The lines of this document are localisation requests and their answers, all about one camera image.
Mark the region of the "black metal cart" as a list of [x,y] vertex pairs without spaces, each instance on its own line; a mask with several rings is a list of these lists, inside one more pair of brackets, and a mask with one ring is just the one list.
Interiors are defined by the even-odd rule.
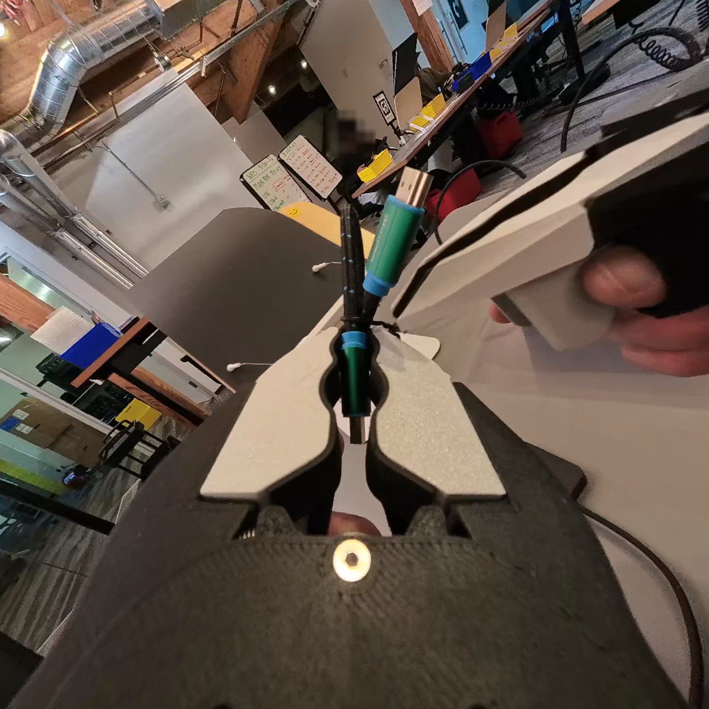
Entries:
[[103,439],[99,464],[146,481],[180,444],[172,435],[160,438],[139,421],[119,421]]

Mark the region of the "white laptop stand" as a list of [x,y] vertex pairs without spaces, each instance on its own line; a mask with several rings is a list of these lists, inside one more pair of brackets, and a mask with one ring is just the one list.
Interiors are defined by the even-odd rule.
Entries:
[[[425,355],[426,357],[429,357],[429,359],[434,359],[435,356],[439,353],[439,350],[441,348],[440,341],[437,338],[431,338],[428,336],[423,336],[423,335],[414,335],[411,333],[406,333],[406,332],[401,332],[399,330],[396,330],[393,324],[386,323],[388,330],[390,331],[391,334],[394,334],[398,336],[402,341],[405,343],[409,344],[412,346],[414,349],[416,349],[418,352],[421,354]],[[271,366],[271,362],[232,362],[226,366],[226,371],[228,372],[233,372],[236,369],[245,367],[245,366],[261,366],[261,367],[269,367]]]

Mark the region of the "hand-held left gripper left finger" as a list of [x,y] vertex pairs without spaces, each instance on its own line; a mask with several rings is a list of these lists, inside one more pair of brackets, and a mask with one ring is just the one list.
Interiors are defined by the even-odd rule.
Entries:
[[325,393],[337,337],[306,338],[258,378],[201,486],[203,498],[265,502],[339,443]]

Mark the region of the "blue plastic bin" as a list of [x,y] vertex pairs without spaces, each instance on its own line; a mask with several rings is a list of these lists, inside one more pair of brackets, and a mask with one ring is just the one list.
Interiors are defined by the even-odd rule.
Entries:
[[81,370],[85,370],[114,346],[121,337],[122,332],[112,325],[104,322],[95,323],[91,330],[58,356]]

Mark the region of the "wooden table with black legs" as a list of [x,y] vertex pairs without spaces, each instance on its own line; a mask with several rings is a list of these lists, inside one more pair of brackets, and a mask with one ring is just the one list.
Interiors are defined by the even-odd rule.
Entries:
[[132,317],[119,339],[71,381],[71,387],[112,384],[194,429],[227,385],[173,343],[148,318]]

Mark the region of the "wooden board with black surface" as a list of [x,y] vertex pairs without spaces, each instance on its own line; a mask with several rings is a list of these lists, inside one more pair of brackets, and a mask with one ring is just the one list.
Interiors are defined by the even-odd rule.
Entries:
[[340,217],[228,208],[127,292],[131,312],[235,391],[341,311]]

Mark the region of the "whiteboard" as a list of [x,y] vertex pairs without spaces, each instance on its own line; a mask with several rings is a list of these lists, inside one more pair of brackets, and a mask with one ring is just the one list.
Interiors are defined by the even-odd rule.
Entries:
[[341,173],[303,135],[297,135],[277,157],[321,201],[329,201],[343,180]]
[[310,201],[275,155],[251,165],[240,175],[240,181],[264,208],[274,212]]

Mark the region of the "dark grey rectangular device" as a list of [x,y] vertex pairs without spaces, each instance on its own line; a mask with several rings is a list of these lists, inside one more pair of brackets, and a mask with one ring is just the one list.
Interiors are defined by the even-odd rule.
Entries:
[[588,479],[582,468],[544,450],[539,452],[539,457],[562,484],[569,497],[574,501],[578,501],[588,485]]

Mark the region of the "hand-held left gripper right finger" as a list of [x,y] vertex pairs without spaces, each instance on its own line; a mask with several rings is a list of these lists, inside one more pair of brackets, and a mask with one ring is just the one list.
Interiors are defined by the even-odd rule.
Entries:
[[367,483],[381,503],[499,500],[506,489],[449,377],[390,332],[376,330],[379,399]]

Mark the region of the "person's right hand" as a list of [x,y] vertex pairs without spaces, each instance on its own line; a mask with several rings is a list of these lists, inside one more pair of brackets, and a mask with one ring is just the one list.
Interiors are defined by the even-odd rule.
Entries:
[[586,262],[581,276],[591,299],[616,309],[605,339],[626,361],[672,377],[708,374],[708,307],[668,318],[644,314],[667,295],[660,270],[646,255],[612,247]]

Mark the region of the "small yellow bin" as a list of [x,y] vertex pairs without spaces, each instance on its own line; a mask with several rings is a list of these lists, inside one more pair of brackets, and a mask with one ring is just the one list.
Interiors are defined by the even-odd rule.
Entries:
[[372,182],[393,164],[393,156],[389,148],[374,155],[371,160],[357,169],[357,176],[363,184]]

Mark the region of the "silver ventilation ducts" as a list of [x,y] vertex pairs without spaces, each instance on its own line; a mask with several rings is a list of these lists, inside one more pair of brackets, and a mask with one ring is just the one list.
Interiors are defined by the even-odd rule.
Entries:
[[146,269],[72,203],[31,155],[65,125],[90,70],[158,31],[160,20],[148,1],[127,1],[109,13],[57,35],[44,51],[25,108],[1,125],[1,164],[28,184],[51,208],[29,201],[29,210],[47,224],[81,233],[138,278]]

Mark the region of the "wooden desk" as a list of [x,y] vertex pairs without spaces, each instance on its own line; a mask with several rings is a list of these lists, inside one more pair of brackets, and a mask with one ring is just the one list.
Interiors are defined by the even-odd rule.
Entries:
[[485,66],[485,71],[482,74],[470,80],[466,78],[471,75],[470,72],[460,74],[463,78],[463,86],[459,86],[457,90],[453,91],[444,109],[427,123],[425,130],[419,132],[413,140],[397,151],[392,163],[383,172],[370,182],[363,183],[359,190],[355,191],[355,196],[373,191],[379,184],[393,179],[404,167],[420,169],[425,166],[434,152],[458,129],[462,121],[474,109],[482,108],[483,111],[502,112],[508,110],[522,111],[551,100],[554,97],[552,90],[547,91],[547,93],[538,93],[534,98],[515,103],[480,103],[476,98],[476,94],[481,86],[490,82],[494,76],[511,73],[511,66],[515,62],[515,56],[521,51],[525,54],[530,52],[527,47],[527,39],[553,15],[557,18],[556,26],[558,31],[564,37],[568,58],[573,61],[576,67],[577,77],[581,78],[584,75],[583,60],[580,55],[575,25],[571,15],[571,3],[570,1],[544,1],[535,13],[525,21],[524,26],[513,41],[503,49],[500,55],[491,61],[490,66]]

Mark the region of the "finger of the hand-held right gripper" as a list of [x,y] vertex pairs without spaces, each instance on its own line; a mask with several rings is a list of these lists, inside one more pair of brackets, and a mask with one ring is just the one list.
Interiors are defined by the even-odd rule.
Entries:
[[616,196],[621,185],[642,169],[673,156],[708,126],[708,118],[682,120],[610,154],[595,157],[570,186],[531,215],[518,217],[462,252],[441,261],[408,306],[394,317],[407,328],[461,308],[477,298],[494,300],[507,318],[533,327],[557,351],[586,347],[603,338],[616,312],[583,290],[579,272],[600,247],[600,229],[590,209],[599,198]]
[[408,306],[441,261],[479,242],[497,227],[548,206],[589,166],[590,155],[585,152],[573,153],[487,206],[422,259],[411,278],[403,284],[393,305]]

